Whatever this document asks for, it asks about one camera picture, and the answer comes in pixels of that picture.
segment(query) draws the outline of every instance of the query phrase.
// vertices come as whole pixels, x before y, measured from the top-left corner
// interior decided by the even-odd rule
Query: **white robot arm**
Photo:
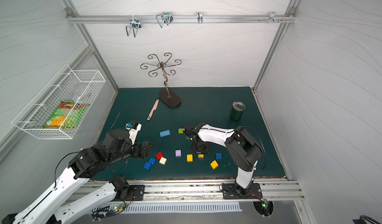
[[[243,127],[222,129],[200,123],[196,127],[188,125],[184,133],[191,140],[191,150],[198,154],[209,153],[209,142],[226,147],[238,166],[236,193],[245,196],[253,183],[253,172],[263,150],[252,135]]]
[[[126,129],[110,131],[102,142],[81,150],[55,183],[26,209],[7,215],[2,224],[70,224],[102,203],[115,198],[124,200],[130,194],[133,199],[133,187],[122,176],[116,176],[93,193],[62,205],[80,186],[108,165],[127,157],[147,157],[152,143],[135,143],[140,130],[141,124],[130,122]]]

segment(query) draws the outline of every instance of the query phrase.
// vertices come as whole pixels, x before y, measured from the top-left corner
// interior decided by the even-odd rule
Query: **pink plastic knife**
[[[159,102],[159,100],[157,99],[157,101],[155,102],[154,106],[153,106],[152,109],[151,109],[151,112],[150,112],[149,116],[147,117],[147,120],[150,120],[150,119],[151,119],[151,117],[152,117],[152,113],[154,113],[154,110],[156,110],[157,107],[158,107],[158,102]]]

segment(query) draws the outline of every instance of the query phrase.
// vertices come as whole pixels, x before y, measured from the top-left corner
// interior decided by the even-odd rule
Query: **metal jewelry tree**
[[[148,63],[143,63],[143,64],[141,64],[141,69],[147,69],[147,68],[148,68],[147,65],[152,65],[152,66],[157,67],[156,69],[154,69],[154,70],[152,70],[152,71],[149,71],[149,76],[151,76],[151,77],[156,77],[156,76],[158,75],[158,73],[155,72],[157,69],[161,69],[161,70],[162,70],[162,72],[163,72],[163,77],[166,79],[166,80],[164,81],[165,89],[161,90],[161,91],[158,93],[158,96],[159,96],[159,98],[160,98],[161,100],[163,100],[163,102],[165,102],[166,105],[168,105],[169,107],[176,107],[176,106],[178,106],[178,105],[180,104],[181,99],[180,99],[180,97],[179,97],[176,93],[174,93],[172,90],[169,89],[169,85],[167,84],[167,82],[169,81],[169,79],[168,79],[167,76],[168,76],[168,75],[169,75],[169,76],[175,75],[175,71],[172,69],[172,70],[170,70],[170,73],[167,73],[167,72],[165,71],[165,68],[166,68],[166,67],[173,67],[173,66],[176,66],[176,65],[180,65],[180,64],[182,64],[182,61],[176,59],[176,60],[174,60],[174,62],[177,63],[177,64],[174,64],[174,65],[167,65],[167,62],[168,62],[168,61],[171,59],[171,57],[172,57],[172,54],[169,53],[169,52],[167,52],[167,53],[164,54],[165,57],[170,56],[169,59],[167,59],[167,61],[164,62],[164,63],[161,62],[161,61],[159,60],[159,58],[157,57],[156,54],[150,54],[147,58],[148,58],[148,59],[154,59],[153,56],[155,56],[155,57],[157,58],[157,60],[158,60],[159,63],[158,63],[157,65],[152,65],[152,64],[148,64]]]

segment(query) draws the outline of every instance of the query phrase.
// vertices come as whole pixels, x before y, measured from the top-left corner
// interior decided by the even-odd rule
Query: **dark green table surface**
[[[109,180],[117,174],[123,175],[127,180],[235,178],[238,168],[223,146],[212,143],[210,153],[204,155],[204,159],[198,158],[198,155],[194,154],[193,162],[187,162],[186,155],[191,154],[191,142],[186,140],[184,134],[179,134],[178,129],[187,124],[196,126],[201,122],[219,128],[236,128],[239,125],[254,128],[261,138],[267,155],[265,168],[256,170],[254,176],[282,177],[285,175],[249,87],[171,88],[181,97],[181,104],[176,108],[170,108],[159,100],[157,110],[147,121],[161,89],[123,88],[119,90],[99,140],[104,139],[121,108],[129,106],[135,112],[136,121],[142,124],[136,141],[142,143],[147,140],[153,142],[154,147],[148,158],[127,158],[128,163],[125,168],[123,168],[125,160],[122,160],[113,164],[114,171],[108,167],[97,174],[94,180]],[[246,105],[243,116],[238,122],[229,119],[234,101],[240,101]],[[131,110],[123,109],[113,130],[125,128],[126,123],[131,120],[134,120]],[[170,130],[171,134],[161,138],[159,132],[165,130]],[[252,130],[248,129],[248,131],[256,138]],[[181,150],[182,157],[175,157],[175,150]],[[155,157],[158,152],[162,152],[167,159],[166,165],[159,164],[157,160],[150,170],[143,168],[150,157]],[[210,163],[216,159],[216,153],[222,153],[223,157],[221,160],[217,160],[219,166],[213,170]],[[264,153],[257,167],[262,168],[263,166]]]

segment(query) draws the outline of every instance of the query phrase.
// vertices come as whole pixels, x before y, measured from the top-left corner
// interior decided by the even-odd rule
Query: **white wire basket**
[[[104,84],[99,70],[72,70],[65,65],[12,124],[41,140],[73,139]],[[58,109],[62,101],[65,109]]]

